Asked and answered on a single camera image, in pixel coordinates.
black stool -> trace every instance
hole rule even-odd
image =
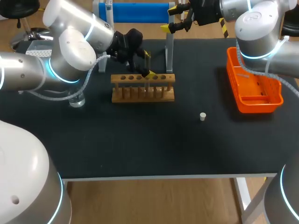
[[[8,19],[17,19],[17,28],[24,27],[25,32],[17,34],[10,42],[16,50],[20,41],[53,40],[50,31],[45,28],[30,28],[27,16],[34,14],[40,7],[39,0],[0,0],[0,15]]]

cable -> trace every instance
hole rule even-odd
[[[282,84],[286,85],[293,93],[296,94],[297,97],[299,97],[299,91],[296,90],[294,88],[294,86],[292,86],[289,82],[287,82],[286,80],[284,80],[283,78],[273,74],[273,73],[268,73],[268,74],[265,74],[264,72],[259,72],[259,71],[253,71],[253,70],[250,70],[248,68],[245,67],[245,65],[243,64],[242,60],[241,60],[241,52],[240,52],[240,47],[239,47],[239,44],[238,44],[238,41],[236,41],[236,46],[237,46],[237,58],[238,58],[238,62],[240,64],[240,66],[247,72],[249,73],[252,73],[254,75],[257,75],[257,76],[266,76],[268,78],[273,78],[273,79],[276,79],[278,81],[280,81]]]
[[[70,96],[67,96],[67,97],[61,97],[61,98],[53,98],[53,97],[47,97],[47,96],[44,96],[44,95],[39,94],[39,93],[34,92],[34,91],[28,91],[28,92],[31,93],[32,95],[35,95],[35,96],[41,98],[41,99],[51,100],[51,101],[63,101],[63,100],[72,99],[72,98],[74,98],[74,97],[80,95],[80,94],[84,91],[85,87],[86,87],[87,84],[88,84],[88,81],[89,81],[89,78],[90,78],[91,73],[92,73],[92,71],[93,71],[93,68],[95,67],[95,65],[96,65],[100,60],[102,60],[102,59],[104,59],[104,58],[110,58],[110,55],[102,55],[101,57],[99,57],[99,58],[95,61],[95,63],[93,64],[93,66],[92,66],[92,67],[90,68],[90,70],[88,71],[87,76],[86,76],[86,79],[85,79],[85,81],[84,81],[82,87],[81,87],[76,93],[74,93],[74,94],[72,94],[72,95],[70,95]]]

wooden floor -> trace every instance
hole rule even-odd
[[[75,1],[92,10],[91,0]],[[42,7],[46,4],[47,0],[41,0]],[[43,27],[42,16],[42,12],[37,12],[29,17],[31,27]],[[21,31],[16,23],[15,20],[0,21],[1,51],[10,51],[9,40]],[[234,23],[227,23],[227,27],[229,36],[234,37]],[[116,24],[115,28],[123,33],[136,28],[144,39],[165,38],[160,24]],[[223,34],[220,24],[215,23],[204,27],[193,25],[188,33],[177,32],[175,38],[223,38]],[[263,184],[263,178],[247,178],[247,182],[253,197]],[[230,179],[74,182],[70,196],[72,224],[240,223]],[[263,217],[256,222],[263,223]]]

black cloth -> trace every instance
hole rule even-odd
[[[164,46],[143,44],[157,73]],[[0,119],[38,137],[63,178],[278,172],[299,147],[298,99],[283,86],[273,114],[240,114],[226,72],[231,46],[235,39],[175,40],[175,102],[112,104],[110,74],[126,68],[110,61],[106,74],[94,71],[84,108],[1,92]]]

blue roller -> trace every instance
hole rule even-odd
[[[113,3],[114,22],[168,23],[168,3]],[[100,18],[107,21],[105,3],[99,3]]]

